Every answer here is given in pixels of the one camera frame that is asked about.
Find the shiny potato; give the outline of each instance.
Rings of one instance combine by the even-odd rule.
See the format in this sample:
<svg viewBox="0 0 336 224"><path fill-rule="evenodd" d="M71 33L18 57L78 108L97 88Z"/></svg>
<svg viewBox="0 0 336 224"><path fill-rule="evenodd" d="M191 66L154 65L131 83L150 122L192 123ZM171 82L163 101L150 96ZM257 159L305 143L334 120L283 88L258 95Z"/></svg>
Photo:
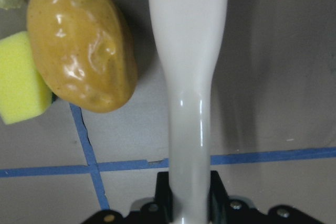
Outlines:
<svg viewBox="0 0 336 224"><path fill-rule="evenodd" d="M30 0L27 30L35 65L60 98L99 113L131 98L133 41L112 0Z"/></svg>

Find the yellow sponge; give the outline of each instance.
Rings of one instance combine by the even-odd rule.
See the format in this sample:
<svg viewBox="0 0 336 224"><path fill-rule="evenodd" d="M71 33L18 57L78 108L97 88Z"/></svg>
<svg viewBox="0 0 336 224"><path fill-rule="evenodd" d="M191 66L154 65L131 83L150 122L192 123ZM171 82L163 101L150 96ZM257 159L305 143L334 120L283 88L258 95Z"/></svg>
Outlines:
<svg viewBox="0 0 336 224"><path fill-rule="evenodd" d="M5 124L41 115L52 92L37 72L26 31L0 40L0 115Z"/></svg>

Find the yellow block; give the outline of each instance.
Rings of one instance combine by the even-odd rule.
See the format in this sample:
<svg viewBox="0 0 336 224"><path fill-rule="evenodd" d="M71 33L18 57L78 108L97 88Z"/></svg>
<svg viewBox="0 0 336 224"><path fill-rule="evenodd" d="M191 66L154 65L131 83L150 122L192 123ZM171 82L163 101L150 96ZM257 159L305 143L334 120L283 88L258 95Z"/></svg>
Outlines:
<svg viewBox="0 0 336 224"><path fill-rule="evenodd" d="M52 92L37 72L26 31L0 40L0 115L12 124L41 115Z"/></svg>

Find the white plastic utensil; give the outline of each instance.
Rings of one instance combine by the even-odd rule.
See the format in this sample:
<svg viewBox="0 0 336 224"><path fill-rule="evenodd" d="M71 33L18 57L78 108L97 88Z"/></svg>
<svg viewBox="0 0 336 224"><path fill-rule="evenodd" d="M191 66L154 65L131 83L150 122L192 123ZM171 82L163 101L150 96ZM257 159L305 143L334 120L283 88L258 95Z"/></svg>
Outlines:
<svg viewBox="0 0 336 224"><path fill-rule="evenodd" d="M208 222L211 83L227 0L149 0L170 110L174 223Z"/></svg>

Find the silver screw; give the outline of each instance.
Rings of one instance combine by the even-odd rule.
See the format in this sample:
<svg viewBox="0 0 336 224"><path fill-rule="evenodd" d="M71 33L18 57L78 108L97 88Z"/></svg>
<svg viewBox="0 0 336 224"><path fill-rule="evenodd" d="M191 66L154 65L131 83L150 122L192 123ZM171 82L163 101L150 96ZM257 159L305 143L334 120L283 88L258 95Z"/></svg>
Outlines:
<svg viewBox="0 0 336 224"><path fill-rule="evenodd" d="M236 201L236 200L232 201L230 203L230 206L235 210L239 210L240 208L243 207L242 204L239 201Z"/></svg>
<svg viewBox="0 0 336 224"><path fill-rule="evenodd" d="M148 211L149 212L156 212L158 211L159 209L159 206L157 204L150 204L149 208L148 208Z"/></svg>
<svg viewBox="0 0 336 224"><path fill-rule="evenodd" d="M279 208L277 210L277 214L278 214L278 216L281 216L283 218L288 218L289 217L289 211L287 211L287 210L285 210L283 208Z"/></svg>

